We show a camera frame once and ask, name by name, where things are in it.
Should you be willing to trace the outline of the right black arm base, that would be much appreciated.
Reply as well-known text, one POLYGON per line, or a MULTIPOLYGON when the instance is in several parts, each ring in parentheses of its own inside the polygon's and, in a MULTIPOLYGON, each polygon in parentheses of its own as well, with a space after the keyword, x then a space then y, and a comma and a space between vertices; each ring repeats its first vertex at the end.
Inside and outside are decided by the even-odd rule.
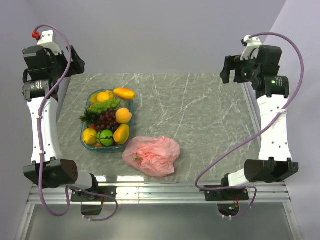
POLYGON ((240 201, 248 201, 249 194, 245 188, 224 190, 200 190, 204 192, 207 202, 217 202, 218 213, 222 217, 236 217, 240 213, 240 201))

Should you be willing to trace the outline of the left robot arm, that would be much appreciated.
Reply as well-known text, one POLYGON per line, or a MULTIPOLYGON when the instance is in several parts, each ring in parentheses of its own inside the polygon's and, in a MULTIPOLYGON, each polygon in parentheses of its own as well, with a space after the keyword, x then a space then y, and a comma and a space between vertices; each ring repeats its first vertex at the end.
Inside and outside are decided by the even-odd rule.
POLYGON ((63 52, 56 53, 41 45, 22 51, 27 64, 22 75, 22 94, 30 112, 33 135, 31 164, 23 167, 23 174, 41 189, 69 186, 77 195, 83 194, 89 201, 95 201, 101 195, 96 177, 80 172, 73 160, 65 159, 59 144, 59 100, 54 86, 65 71, 66 77, 85 71, 85 62, 74 47, 68 51, 70 62, 63 52))

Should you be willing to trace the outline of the pink plastic bag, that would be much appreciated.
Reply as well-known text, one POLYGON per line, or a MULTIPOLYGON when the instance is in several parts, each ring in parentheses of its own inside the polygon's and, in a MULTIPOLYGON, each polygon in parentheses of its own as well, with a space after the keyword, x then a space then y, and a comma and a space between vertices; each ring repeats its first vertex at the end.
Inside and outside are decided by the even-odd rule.
POLYGON ((174 162, 180 152, 180 145, 171 138, 137 136, 129 141, 122 158, 144 174, 162 178, 175 172, 174 162))

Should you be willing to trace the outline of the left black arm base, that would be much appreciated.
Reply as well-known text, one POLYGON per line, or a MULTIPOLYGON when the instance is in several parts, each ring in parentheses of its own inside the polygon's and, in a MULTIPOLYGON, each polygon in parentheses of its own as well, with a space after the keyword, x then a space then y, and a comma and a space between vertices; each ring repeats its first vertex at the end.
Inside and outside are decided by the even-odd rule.
POLYGON ((72 191, 71 203, 80 203, 81 214, 88 217, 99 216, 102 213, 104 203, 114 202, 117 194, 116 186, 99 186, 97 194, 111 197, 101 197, 79 191, 72 191))

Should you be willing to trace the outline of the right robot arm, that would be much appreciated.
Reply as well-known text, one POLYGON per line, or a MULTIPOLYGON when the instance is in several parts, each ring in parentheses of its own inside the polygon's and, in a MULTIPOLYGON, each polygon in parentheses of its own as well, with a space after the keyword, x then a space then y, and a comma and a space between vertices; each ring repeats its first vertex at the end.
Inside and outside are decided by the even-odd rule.
POLYGON ((231 71, 234 82, 250 82, 260 112, 261 145, 258 159, 248 159, 243 169, 228 173, 221 181, 220 194, 233 199, 237 186, 251 183, 278 183, 299 171, 298 162, 292 160, 287 134, 287 110, 290 100, 289 80, 278 74, 282 50, 276 46, 254 47, 246 58, 241 55, 226 56, 220 77, 229 83, 231 71))

